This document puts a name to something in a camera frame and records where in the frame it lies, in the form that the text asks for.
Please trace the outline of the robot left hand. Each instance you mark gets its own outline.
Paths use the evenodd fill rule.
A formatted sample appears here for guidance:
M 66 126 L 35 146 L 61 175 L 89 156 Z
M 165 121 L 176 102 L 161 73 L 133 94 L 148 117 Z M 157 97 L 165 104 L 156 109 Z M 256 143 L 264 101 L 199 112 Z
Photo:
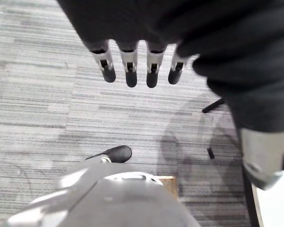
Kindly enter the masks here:
M 84 45 L 100 60 L 109 39 L 124 52 L 176 44 L 228 105 L 250 181 L 284 175 L 284 0 L 61 0 Z

